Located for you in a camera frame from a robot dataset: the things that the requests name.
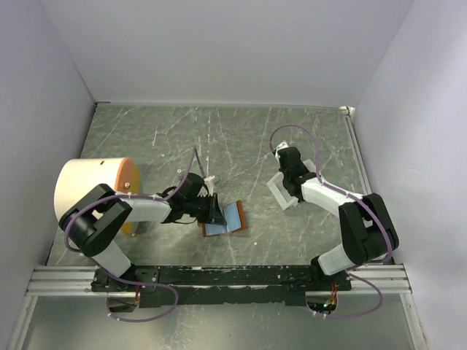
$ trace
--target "wire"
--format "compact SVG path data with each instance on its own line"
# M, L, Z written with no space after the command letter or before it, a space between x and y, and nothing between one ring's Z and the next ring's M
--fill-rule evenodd
M179 225L191 225L191 224L194 224L196 222L197 219L194 219L193 221L190 221L190 222L180 222L180 221L173 221L171 222L171 224L179 224Z
M272 147L272 139L274 138L274 135L276 134L276 132L283 129L283 128L289 128L289 127L299 128L302 131L304 131L306 134L308 134L309 137L312 138L313 145L314 145L314 159L315 159L314 165L316 167L316 177L317 177L318 181L320 182L320 184L327 187L327 188L329 188L329 189L331 189L331 190L333 190L333 191L335 191L335 192L337 192L337 193L340 193L342 195L346 195L349 198L353 199L355 202L357 202L370 215L370 217L373 219L373 221L377 224L379 230L381 231L382 236L385 239L385 243L386 243L386 247L387 247L387 255L382 261L384 263L387 263L391 259L391 257L393 256L393 247L392 247L392 245L390 243L389 236L387 235L384 226L382 225L381 221L378 219L376 214L361 199L357 198L352 193L348 193L347 191L344 191L344 190L342 190L342 189L340 189L340 188L338 188L336 186L333 186L332 184L329 184L329 183L323 181L323 178L321 177L321 173L320 173L320 145L318 144L318 142L316 140L316 137L314 137L314 135L310 131L308 131L308 129L306 129L303 126L298 125L298 124L287 124L287 125L279 126L276 130L274 130L272 132L271 137L269 137L269 149L271 150L271 152L274 153L274 148ZM376 310L381 308L381 305L383 304L383 300L384 300L384 297L383 297L383 295L381 293L381 290L379 290L379 288L377 286L372 284L370 281L367 281L366 279L362 279L361 277L358 277L358 276L354 275L353 273L350 273L349 271L347 271L347 274L349 276L353 277L354 279L358 279L359 281L362 281L362 282L366 283L367 285L372 287L374 290L376 290L376 292L379 295L378 304L376 306L374 306L373 308L371 308L370 310L363 311L363 312L356 313L356 314L350 314L350 315L334 315L334 314L331 314L331 315L327 315L327 314L322 314L322 313L317 312L317 311L313 311L313 316L316 316L318 314L318 315L321 315L321 316L323 316L325 318L329 318L329 319L352 319L352 318L362 317L362 316L371 314L372 312L375 312Z
M131 195L132 198L137 198L137 199L147 199L149 201L160 201L160 202L163 202L163 201L168 201L170 198L172 198L175 193L178 192L178 190L181 188L181 186L183 186L183 184L185 183L187 177L188 177L188 174L190 173L190 169L191 169L191 166L193 164L193 160L196 156L196 160L198 161L198 165L199 165L199 168L200 168L200 171L203 175L203 177L205 177L204 175L204 169L201 165L201 161L199 160L199 156L198 156L198 150L196 149L196 147L193 148L193 151L191 152L191 159L190 159L190 164L188 165L188 169L187 171L185 172L185 175L183 176L183 179L182 181L180 181L180 183L178 184L178 186L175 187L175 189L167 196L167 197L164 197L164 198L157 198L157 197L154 197L152 195ZM76 249L76 248L73 248L72 246L70 246L70 243L69 243L69 234L70 234L70 230L72 228L72 226L74 225L74 223L77 221L78 218L80 218L84 213L87 213L88 211L91 211L91 210L94 210L99 204L103 204L103 203L106 203L110 200L113 200L113 199L117 199L117 198L128 198L128 194L118 194L118 195L110 195L109 197L105 197L105 198L101 198L99 199L98 201L94 202L94 203L91 203L89 204L88 206L86 206L85 208L81 209L80 211L78 211L76 213L76 215L74 215L72 217L72 219L70 220L70 222L68 223L68 225L65 227L65 234L64 234L64 244L65 244L65 247L68 249L68 250L71 250L72 252L80 252L79 249ZM170 290L171 292L174 293L174 296L175 296L175 301L174 301L174 304L167 310L167 311L164 311L162 314L159 314L157 316L154 316L154 317L150 317L148 319L127 319L127 318L124 318L124 317L118 317L118 316L115 316L111 311L110 311L110 305L109 305L109 301L107 300L107 311L108 311L108 316L112 317L113 319L116 319L118 321L123 321L123 322L133 322L133 323L137 323L137 322L149 322L149 321L153 321L155 319L160 319L161 317L164 317L165 315L167 314L170 314L176 307L177 307L177 304L178 304L178 299L179 299L179 295L178 295L178 292L175 288L173 288L172 286L169 286L168 284L161 284L161 283L156 283L156 282L139 282L139 281L129 281L129 280L126 280L126 279L121 279L120 277L114 275L113 273L111 273L110 271L106 270L105 268L103 268L98 262L96 262L94 259L92 259L98 266L100 266L100 268L107 274L109 275L111 278L113 278L115 281L119 281L120 283L124 283L124 284L131 284L131 285L134 285L134 286L141 286L141 287L161 287L161 288L165 288L165 289L168 289Z

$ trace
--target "scratched surface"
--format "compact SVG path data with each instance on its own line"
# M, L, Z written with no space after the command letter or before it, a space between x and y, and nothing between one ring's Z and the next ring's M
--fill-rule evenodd
M340 295L339 310L369 310L377 295ZM147 318L166 308L139 309ZM399 295L385 295L378 312L357 319L325 320L282 304L177 306L162 319L116 322L105 297L39 297L23 350L412 350Z
M308 203L282 211L266 183L279 167L269 152L269 136L278 126L299 123L320 144L322 173L334 184L362 191L344 119L332 108L228 108L113 106L96 110L83 158L130 157L142 172L145 193L178 183L177 169L188 166L193 145L205 170L220 177L219 201L244 204L249 228L230 236L204 238L196 225L142 223L136 237L119 233L116 242L140 265L304 264L340 242L339 221ZM308 136L298 129L280 131L302 159L314 160ZM196 164L193 170L198 172ZM59 230L49 265L87 265L66 252Z

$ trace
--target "white cylindrical container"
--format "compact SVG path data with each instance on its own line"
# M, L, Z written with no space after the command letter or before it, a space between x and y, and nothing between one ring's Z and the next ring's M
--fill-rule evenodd
M55 186L57 220L98 184L122 193L142 192L139 169L130 158L72 159L61 169ZM137 222L127 222L121 230L129 235L136 226Z

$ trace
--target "white backdrop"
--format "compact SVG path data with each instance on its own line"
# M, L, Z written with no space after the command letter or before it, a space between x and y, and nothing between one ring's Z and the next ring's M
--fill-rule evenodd
M357 107L432 349L467 343L467 2L416 0Z
M42 0L97 101L355 106L413 0Z
M0 10L0 349L57 230L53 191L79 155L93 102L37 0Z

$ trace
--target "blue cloth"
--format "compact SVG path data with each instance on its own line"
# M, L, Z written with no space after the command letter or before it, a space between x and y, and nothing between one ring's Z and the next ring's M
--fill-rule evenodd
M230 203L224 208L220 208L220 211L222 212L227 225L206 224L207 236L222 235L223 233L232 232L242 227L239 208L236 206L236 202Z

